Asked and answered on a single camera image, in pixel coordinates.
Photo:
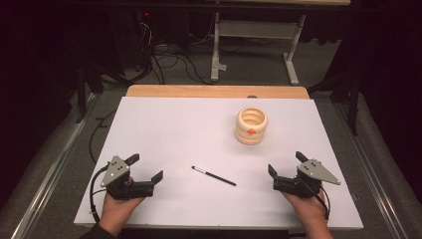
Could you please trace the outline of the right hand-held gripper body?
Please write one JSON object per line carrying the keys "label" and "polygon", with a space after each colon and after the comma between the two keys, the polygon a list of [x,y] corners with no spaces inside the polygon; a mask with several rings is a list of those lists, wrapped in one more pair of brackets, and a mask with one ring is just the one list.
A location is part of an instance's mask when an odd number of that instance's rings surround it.
{"label": "right hand-held gripper body", "polygon": [[273,189],[299,198],[310,198],[319,194],[323,182],[340,185],[340,181],[318,160],[309,159],[297,166],[295,177],[274,177]]}

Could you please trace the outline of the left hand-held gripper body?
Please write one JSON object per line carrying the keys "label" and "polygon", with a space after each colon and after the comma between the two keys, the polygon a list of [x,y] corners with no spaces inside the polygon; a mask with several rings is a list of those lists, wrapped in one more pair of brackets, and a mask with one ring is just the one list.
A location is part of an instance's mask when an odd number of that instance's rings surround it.
{"label": "left hand-held gripper body", "polygon": [[116,200],[145,198],[153,195],[154,184],[150,181],[130,180],[130,167],[125,159],[115,155],[109,163],[101,187]]}

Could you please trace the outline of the black pen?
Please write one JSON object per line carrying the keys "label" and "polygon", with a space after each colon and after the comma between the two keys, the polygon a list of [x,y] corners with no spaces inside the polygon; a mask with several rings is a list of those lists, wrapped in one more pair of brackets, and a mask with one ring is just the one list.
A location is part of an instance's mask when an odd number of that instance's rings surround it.
{"label": "black pen", "polygon": [[225,183],[230,184],[230,185],[232,185],[232,186],[237,186],[237,183],[235,183],[235,182],[233,182],[233,181],[231,181],[231,180],[228,180],[228,179],[226,179],[226,178],[223,178],[223,177],[221,177],[221,176],[218,176],[218,175],[216,175],[216,174],[213,174],[213,173],[211,173],[211,172],[209,172],[209,171],[206,171],[205,169],[199,168],[199,167],[197,167],[197,166],[195,166],[195,165],[192,165],[192,166],[191,166],[191,168],[192,168],[193,170],[196,170],[196,171],[198,171],[198,172],[201,172],[201,173],[203,173],[203,174],[205,174],[205,175],[208,175],[208,176],[210,176],[210,177],[212,177],[212,178],[215,178],[215,179],[217,179],[217,180],[219,180],[219,181],[225,182]]}

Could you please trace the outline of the person's right hand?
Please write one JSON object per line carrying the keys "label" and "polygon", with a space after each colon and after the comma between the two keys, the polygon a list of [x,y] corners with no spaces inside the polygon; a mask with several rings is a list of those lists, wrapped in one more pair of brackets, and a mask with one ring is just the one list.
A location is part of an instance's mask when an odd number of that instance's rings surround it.
{"label": "person's right hand", "polygon": [[283,195],[291,203],[305,228],[326,225],[325,209],[316,197],[299,198],[287,192],[283,192]]}

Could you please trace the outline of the person's left hand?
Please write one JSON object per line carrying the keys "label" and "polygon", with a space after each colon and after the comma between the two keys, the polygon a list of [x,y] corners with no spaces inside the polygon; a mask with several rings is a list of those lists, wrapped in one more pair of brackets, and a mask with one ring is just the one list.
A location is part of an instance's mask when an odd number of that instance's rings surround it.
{"label": "person's left hand", "polygon": [[141,204],[143,198],[116,200],[108,193],[105,195],[99,226],[113,236],[117,236],[132,212]]}

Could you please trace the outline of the cream ribbed pen holder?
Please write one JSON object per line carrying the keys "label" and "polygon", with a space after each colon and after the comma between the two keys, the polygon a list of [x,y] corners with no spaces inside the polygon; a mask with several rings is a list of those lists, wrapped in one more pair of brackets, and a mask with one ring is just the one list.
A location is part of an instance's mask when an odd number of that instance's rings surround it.
{"label": "cream ribbed pen holder", "polygon": [[268,117],[259,108],[241,109],[236,117],[235,136],[245,144],[260,143],[265,136],[268,126]]}

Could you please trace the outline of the white board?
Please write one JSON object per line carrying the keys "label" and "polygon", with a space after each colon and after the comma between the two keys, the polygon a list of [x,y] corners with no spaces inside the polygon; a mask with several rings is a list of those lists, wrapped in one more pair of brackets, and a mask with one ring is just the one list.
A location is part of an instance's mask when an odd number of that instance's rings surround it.
{"label": "white board", "polygon": [[[236,117],[259,108],[268,117],[254,145],[235,136]],[[134,179],[163,179],[132,214],[130,226],[183,229],[295,229],[290,203],[273,189],[268,164],[285,177],[297,173],[296,151],[341,177],[312,100],[138,98],[120,101],[97,166],[138,153]],[[192,165],[237,183],[232,186]]]}

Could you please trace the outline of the black metal stand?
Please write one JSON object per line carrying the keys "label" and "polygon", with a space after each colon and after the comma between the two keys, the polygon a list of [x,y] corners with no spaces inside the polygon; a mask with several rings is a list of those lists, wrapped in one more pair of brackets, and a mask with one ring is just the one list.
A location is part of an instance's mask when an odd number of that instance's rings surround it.
{"label": "black metal stand", "polygon": [[333,103],[348,101],[347,124],[354,135],[357,135],[356,119],[360,79],[361,70],[348,69],[307,88],[309,95],[319,91],[328,91],[329,89],[332,89],[330,100]]}
{"label": "black metal stand", "polygon": [[81,64],[77,70],[77,99],[78,99],[78,117],[77,123],[80,123],[87,112],[87,90],[89,88],[93,94],[101,94],[104,91],[101,75],[98,69],[92,64]]}

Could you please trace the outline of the wooden table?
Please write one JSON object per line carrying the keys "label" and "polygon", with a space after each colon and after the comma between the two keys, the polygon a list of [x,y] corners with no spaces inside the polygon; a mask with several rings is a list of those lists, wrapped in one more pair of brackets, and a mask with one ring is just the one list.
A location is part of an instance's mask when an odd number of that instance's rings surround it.
{"label": "wooden table", "polygon": [[258,98],[300,99],[310,98],[303,87],[287,86],[194,86],[194,85],[135,85],[130,86],[128,97],[156,98]]}

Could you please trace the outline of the metal floor rail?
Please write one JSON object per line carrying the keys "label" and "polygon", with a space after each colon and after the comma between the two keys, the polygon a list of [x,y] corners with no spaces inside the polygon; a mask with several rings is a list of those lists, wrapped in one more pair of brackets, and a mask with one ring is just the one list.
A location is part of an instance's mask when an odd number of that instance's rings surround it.
{"label": "metal floor rail", "polygon": [[84,94],[82,100],[71,97],[74,108],[48,137],[24,172],[23,178],[8,200],[11,216],[16,215],[15,228],[5,239],[28,239],[69,161],[98,94]]}
{"label": "metal floor rail", "polygon": [[334,104],[333,107],[341,118],[341,122],[345,127],[349,138],[351,139],[354,150],[357,153],[357,160],[359,161],[360,167],[363,170],[363,174],[370,188],[371,195],[374,198],[378,210],[380,211],[382,218],[388,227],[390,235],[393,237],[393,239],[409,239],[403,224],[396,214],[390,198],[386,194],[386,191],[384,190],[379,177],[376,175],[376,172],[370,163],[369,157],[364,151],[363,144],[361,143],[358,136],[355,135],[348,126],[346,109],[342,104]]}

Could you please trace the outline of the white metal desk frame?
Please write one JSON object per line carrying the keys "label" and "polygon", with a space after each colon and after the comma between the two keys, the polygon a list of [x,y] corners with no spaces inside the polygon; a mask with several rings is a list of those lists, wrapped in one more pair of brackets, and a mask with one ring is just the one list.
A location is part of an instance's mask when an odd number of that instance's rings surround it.
{"label": "white metal desk frame", "polygon": [[283,60],[288,72],[290,83],[293,86],[297,86],[300,82],[293,63],[293,57],[306,19],[306,15],[301,15],[299,20],[295,23],[221,20],[220,14],[216,13],[214,21],[213,54],[211,61],[211,81],[217,82],[219,80],[219,73],[221,71],[225,71],[227,68],[226,65],[220,63],[219,47],[221,37],[276,39],[291,41],[291,47],[283,54]]}

